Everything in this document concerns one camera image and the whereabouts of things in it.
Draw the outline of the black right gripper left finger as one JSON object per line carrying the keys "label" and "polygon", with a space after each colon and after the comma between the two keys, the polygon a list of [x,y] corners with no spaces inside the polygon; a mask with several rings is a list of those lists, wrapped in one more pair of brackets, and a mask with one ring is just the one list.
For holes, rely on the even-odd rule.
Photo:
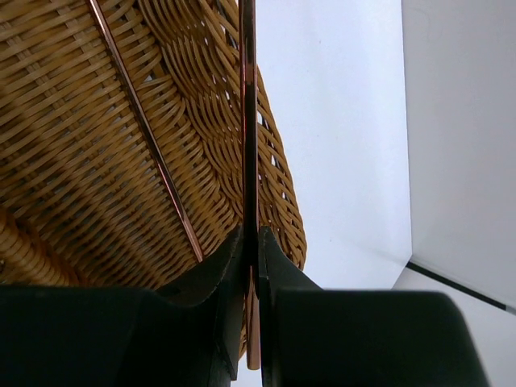
{"label": "black right gripper left finger", "polygon": [[157,290],[1,288],[4,386],[228,386],[243,320],[242,231]]}

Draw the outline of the copper chopstick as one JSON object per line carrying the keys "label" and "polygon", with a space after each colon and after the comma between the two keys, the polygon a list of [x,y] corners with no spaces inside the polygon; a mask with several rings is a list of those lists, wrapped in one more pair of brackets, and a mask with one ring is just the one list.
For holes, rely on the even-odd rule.
{"label": "copper chopstick", "polygon": [[259,204],[257,143],[256,3],[239,6],[240,106],[242,135],[243,257],[247,262],[246,295],[247,367],[260,368],[260,317],[257,297]]}
{"label": "copper chopstick", "polygon": [[142,132],[142,136],[144,137],[146,144],[148,146],[148,150],[154,163],[156,165],[156,169],[160,175],[160,179],[164,185],[164,189],[172,202],[177,216],[183,226],[188,241],[193,249],[193,253],[198,262],[203,261],[203,252],[201,245],[198,241],[198,237],[196,236],[193,225],[189,220],[189,216],[187,215],[185,206],[183,205],[180,196],[177,192],[177,188],[174,185],[173,179],[169,172],[168,166],[165,162],[165,159],[162,155],[162,152],[159,149],[159,145],[156,142],[156,138],[152,132],[152,128],[145,114],[143,105],[141,104],[138,94],[135,90],[131,82],[131,78],[127,68],[123,62],[123,58],[118,50],[115,39],[110,31],[110,27],[108,22],[106,21],[106,17],[102,12],[102,7],[100,3],[96,0],[89,0],[89,6],[93,12],[95,22],[100,28],[100,32],[102,33],[102,37],[106,42],[106,46],[112,57],[115,68],[117,70],[118,75],[121,77],[121,83],[123,85],[124,93],[130,100],[131,108],[133,110],[133,114],[135,116],[136,121],[139,124],[140,131]]}

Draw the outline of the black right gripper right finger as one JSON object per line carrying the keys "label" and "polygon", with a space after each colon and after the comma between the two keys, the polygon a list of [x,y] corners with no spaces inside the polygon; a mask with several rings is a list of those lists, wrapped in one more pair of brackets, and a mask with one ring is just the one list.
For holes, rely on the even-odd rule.
{"label": "black right gripper right finger", "polygon": [[317,286],[268,227],[258,245],[265,386],[486,386],[460,309],[444,293]]}

